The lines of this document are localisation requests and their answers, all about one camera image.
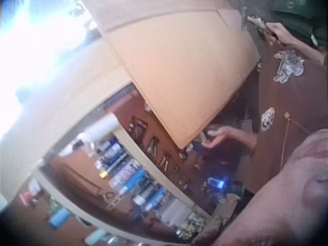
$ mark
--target man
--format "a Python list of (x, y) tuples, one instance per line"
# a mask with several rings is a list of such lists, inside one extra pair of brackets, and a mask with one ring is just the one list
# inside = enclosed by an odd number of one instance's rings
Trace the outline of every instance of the man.
[(325, 56), (282, 24), (267, 28), (276, 37), (266, 36), (272, 57), (260, 73), (259, 134), (222, 127), (203, 143), (234, 138), (253, 152), (245, 187), (255, 196), (213, 245), (306, 244), (328, 220)]

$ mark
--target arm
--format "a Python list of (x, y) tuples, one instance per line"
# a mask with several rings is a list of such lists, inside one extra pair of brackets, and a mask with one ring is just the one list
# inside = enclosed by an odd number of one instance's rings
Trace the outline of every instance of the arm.
[[(283, 45), (302, 52), (310, 61), (314, 63), (320, 65), (324, 64), (324, 54), (312, 49), (307, 44), (292, 36), (281, 23), (267, 23), (266, 27), (277, 35), (278, 41)], [(277, 41), (276, 38), (272, 36), (267, 39), (270, 40), (270, 42)]]
[(291, 46), (292, 48), (302, 52), (310, 61), (323, 65), (324, 54), (321, 54), (319, 51), (312, 49), (310, 46), (298, 39), (296, 39)]
[(232, 128), (232, 127), (221, 127), (217, 131), (209, 131), (208, 134), (210, 136), (215, 136), (215, 138), (209, 142), (203, 142), (202, 145), (206, 148), (213, 148), (219, 145), (223, 140), (227, 138), (233, 138), (245, 146), (247, 146), (251, 151), (255, 149), (257, 143), (257, 135), (245, 132), (240, 129)]

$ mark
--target blue light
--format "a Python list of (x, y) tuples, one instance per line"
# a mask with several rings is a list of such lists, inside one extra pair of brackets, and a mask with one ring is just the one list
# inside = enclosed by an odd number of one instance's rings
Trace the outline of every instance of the blue light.
[(220, 181), (219, 184), (217, 185), (217, 187), (219, 189), (221, 189), (223, 187), (223, 185), (224, 185), (224, 181)]

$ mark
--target hand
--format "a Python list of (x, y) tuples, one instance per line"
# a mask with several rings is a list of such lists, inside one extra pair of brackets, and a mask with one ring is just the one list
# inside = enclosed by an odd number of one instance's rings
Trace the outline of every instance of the hand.
[(220, 127), (217, 131), (208, 131), (208, 134), (210, 136), (215, 137), (212, 142), (210, 141), (205, 141), (202, 142), (201, 145), (203, 145), (206, 148), (213, 148), (223, 142), (223, 140), (229, 138), (231, 136), (231, 132), (234, 130), (232, 127)]
[[(290, 32), (283, 26), (282, 23), (267, 23), (266, 27), (277, 35), (278, 41), (283, 45), (293, 46), (297, 41), (297, 38), (292, 36)], [(271, 36), (269, 34), (267, 34), (265, 38), (270, 45), (272, 45), (272, 43), (277, 41), (277, 39), (274, 36)]]

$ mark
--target white print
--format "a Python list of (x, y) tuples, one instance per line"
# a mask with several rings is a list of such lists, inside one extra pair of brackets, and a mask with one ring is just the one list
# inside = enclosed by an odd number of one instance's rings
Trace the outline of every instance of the white print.
[(300, 56), (297, 56), (294, 50), (279, 51), (274, 56), (275, 58), (282, 60), (277, 72), (278, 75), (273, 79), (274, 81), (284, 84), (288, 81), (292, 74), (295, 76), (300, 76), (303, 73), (304, 59), (302, 59)]
[(269, 108), (266, 110), (264, 114), (262, 114), (261, 118), (261, 130), (266, 131), (270, 128), (270, 126), (273, 124), (273, 119), (275, 117), (275, 109)]

